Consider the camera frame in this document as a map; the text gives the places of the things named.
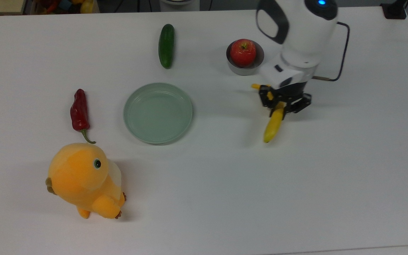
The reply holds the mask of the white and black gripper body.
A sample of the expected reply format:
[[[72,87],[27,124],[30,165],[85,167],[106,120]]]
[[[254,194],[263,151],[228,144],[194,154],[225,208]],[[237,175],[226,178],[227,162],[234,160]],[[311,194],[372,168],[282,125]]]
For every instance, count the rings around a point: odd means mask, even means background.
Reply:
[[[270,85],[276,90],[277,97],[296,95],[304,92],[305,85],[315,73],[315,66],[300,67],[281,54],[265,60],[259,66],[259,75],[263,78],[262,85]]]

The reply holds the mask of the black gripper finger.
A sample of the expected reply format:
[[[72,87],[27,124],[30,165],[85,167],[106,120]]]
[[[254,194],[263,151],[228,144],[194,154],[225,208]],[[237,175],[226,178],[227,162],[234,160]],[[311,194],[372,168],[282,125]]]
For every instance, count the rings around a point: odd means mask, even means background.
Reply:
[[[283,96],[285,107],[283,110],[283,119],[288,113],[298,113],[312,103],[312,95],[308,93],[300,93],[296,95]]]
[[[259,86],[259,97],[262,102],[262,105],[265,108],[270,109],[269,118],[273,115],[273,112],[279,104],[278,97],[276,95],[276,90],[273,89],[270,85],[260,85]]]

